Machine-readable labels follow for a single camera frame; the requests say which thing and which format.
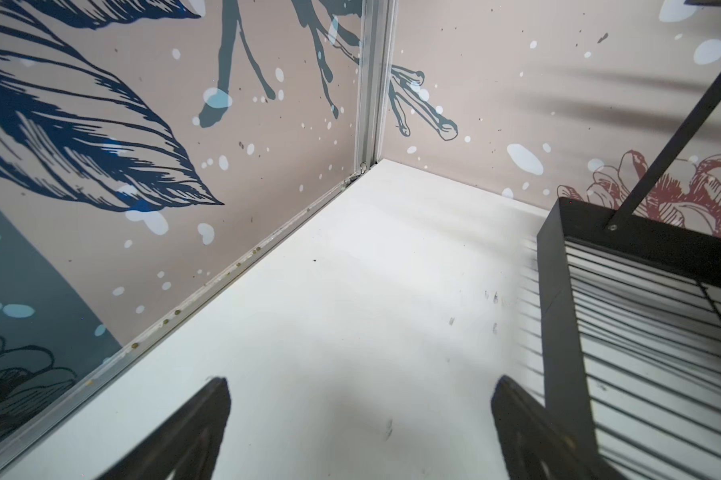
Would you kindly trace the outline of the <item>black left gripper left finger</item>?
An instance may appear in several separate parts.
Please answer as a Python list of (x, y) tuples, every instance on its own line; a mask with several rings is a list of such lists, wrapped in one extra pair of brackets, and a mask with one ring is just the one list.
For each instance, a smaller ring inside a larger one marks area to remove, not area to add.
[(232, 410), (228, 382), (214, 377), (102, 479), (210, 479)]

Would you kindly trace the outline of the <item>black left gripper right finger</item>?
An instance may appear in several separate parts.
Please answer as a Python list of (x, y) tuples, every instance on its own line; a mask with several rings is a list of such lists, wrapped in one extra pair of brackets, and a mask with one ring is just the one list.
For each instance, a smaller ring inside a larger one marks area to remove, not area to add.
[(599, 454), (578, 446), (511, 377), (496, 383), (491, 412), (511, 479), (621, 479)]

